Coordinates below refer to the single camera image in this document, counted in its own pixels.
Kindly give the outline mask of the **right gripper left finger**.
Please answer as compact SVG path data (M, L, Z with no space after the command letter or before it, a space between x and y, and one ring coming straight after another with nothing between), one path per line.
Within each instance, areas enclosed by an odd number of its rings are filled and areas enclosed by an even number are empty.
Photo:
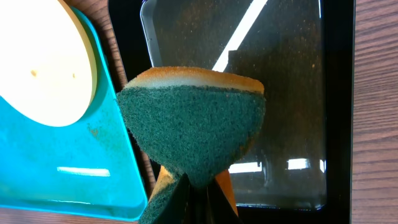
M155 224L190 224L190 182L187 174L181 176L165 208Z

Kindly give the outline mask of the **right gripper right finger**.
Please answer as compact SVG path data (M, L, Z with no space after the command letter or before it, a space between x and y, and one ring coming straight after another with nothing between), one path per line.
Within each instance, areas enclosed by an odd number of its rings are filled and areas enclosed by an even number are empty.
M211 224L242 224L215 179L207 186L207 195Z

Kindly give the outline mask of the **green and yellow sponge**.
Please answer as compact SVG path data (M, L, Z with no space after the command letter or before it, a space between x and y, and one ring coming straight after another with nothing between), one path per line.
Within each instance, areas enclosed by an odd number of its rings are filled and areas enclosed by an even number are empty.
M259 80L196 67L153 67L132 79L117 101L139 148L160 165L141 223L155 223L184 174L190 223L210 223L207 186L214 179L238 216L229 167L261 132L266 101Z

